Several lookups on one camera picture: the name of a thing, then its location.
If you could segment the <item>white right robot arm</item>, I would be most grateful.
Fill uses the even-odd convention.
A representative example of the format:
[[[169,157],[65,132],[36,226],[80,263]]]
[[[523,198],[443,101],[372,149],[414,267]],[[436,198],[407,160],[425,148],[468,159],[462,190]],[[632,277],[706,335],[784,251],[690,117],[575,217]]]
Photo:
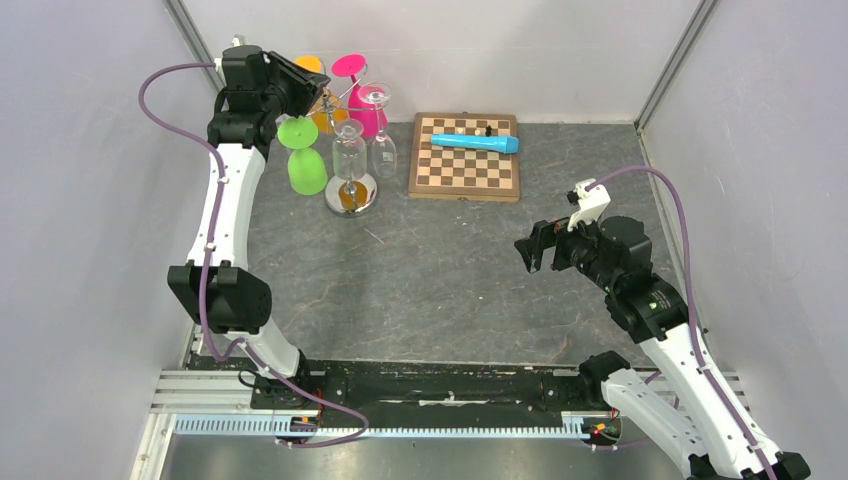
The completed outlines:
[[[686,479],[809,478],[802,455],[778,447],[717,371],[681,294],[654,273],[642,222],[613,216],[572,231],[567,222],[539,221],[515,241],[527,271],[537,271],[544,251],[553,249],[553,270],[573,268],[597,285],[611,318],[654,362],[684,408],[649,389],[614,351],[580,364],[580,400],[630,418]]]

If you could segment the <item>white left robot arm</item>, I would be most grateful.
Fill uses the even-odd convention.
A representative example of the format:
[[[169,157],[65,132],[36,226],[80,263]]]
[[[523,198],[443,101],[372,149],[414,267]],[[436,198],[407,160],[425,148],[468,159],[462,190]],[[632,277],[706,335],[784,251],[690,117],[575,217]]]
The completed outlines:
[[[217,65],[225,83],[200,141],[210,158],[201,223],[185,263],[169,268],[167,284],[216,360],[244,352],[260,375],[278,379],[281,401],[301,408],[314,393],[307,361],[272,322],[271,289],[249,272],[247,243],[270,147],[312,147],[319,130],[309,113],[329,79],[256,45],[224,50]]]

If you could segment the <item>chrome wine glass rack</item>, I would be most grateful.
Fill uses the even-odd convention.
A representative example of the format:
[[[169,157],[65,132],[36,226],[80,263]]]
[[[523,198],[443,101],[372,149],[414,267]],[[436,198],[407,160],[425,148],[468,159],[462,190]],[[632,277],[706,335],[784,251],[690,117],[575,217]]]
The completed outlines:
[[[332,145],[335,133],[327,134],[332,137]],[[334,214],[341,217],[356,217],[365,214],[377,200],[377,183],[375,178],[368,172],[357,181],[344,181],[334,175],[332,163],[332,177],[324,190],[325,204]]]

